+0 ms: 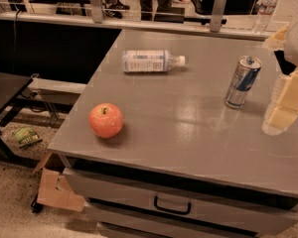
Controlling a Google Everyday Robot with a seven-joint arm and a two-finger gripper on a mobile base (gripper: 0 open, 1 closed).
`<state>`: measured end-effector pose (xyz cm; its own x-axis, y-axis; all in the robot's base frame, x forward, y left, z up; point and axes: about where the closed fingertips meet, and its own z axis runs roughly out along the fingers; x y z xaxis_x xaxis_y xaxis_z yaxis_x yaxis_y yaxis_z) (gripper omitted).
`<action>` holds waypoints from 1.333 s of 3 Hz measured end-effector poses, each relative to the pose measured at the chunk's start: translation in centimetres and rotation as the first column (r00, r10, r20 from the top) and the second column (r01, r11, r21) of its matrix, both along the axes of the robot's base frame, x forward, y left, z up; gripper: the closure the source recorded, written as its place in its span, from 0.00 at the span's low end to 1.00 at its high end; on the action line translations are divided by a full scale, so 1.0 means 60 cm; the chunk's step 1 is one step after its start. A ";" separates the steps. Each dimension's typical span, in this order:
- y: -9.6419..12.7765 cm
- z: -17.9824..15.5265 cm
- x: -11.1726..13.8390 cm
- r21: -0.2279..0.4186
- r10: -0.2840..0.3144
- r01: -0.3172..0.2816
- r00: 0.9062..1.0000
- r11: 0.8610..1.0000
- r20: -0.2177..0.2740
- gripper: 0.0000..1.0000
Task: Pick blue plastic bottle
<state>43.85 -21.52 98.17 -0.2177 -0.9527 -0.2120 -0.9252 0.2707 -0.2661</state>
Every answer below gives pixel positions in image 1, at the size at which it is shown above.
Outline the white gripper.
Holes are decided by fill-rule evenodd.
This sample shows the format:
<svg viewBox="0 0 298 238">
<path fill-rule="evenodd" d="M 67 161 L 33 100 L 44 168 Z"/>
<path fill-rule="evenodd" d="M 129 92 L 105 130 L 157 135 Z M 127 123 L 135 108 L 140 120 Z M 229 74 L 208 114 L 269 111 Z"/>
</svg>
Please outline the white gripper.
<svg viewBox="0 0 298 238">
<path fill-rule="evenodd" d="M 298 66 L 298 15 L 291 23 L 267 38 L 262 46 L 283 51 L 285 59 Z M 271 102 L 266 110 L 267 130 L 287 130 L 298 118 L 298 68 L 289 75 L 280 73 L 275 80 Z"/>
</svg>

